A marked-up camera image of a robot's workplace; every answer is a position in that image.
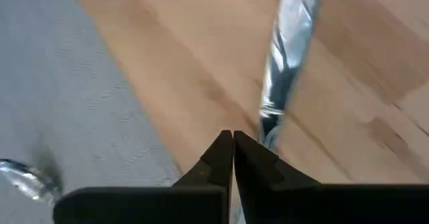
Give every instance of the reflective metal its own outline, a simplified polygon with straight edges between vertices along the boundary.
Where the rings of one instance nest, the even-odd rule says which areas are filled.
[[[312,35],[318,0],[281,0],[267,57],[259,116],[259,142],[273,148],[286,103]]]
[[[3,159],[0,160],[0,173],[23,194],[37,202],[55,203],[61,197],[61,188],[36,168]]]

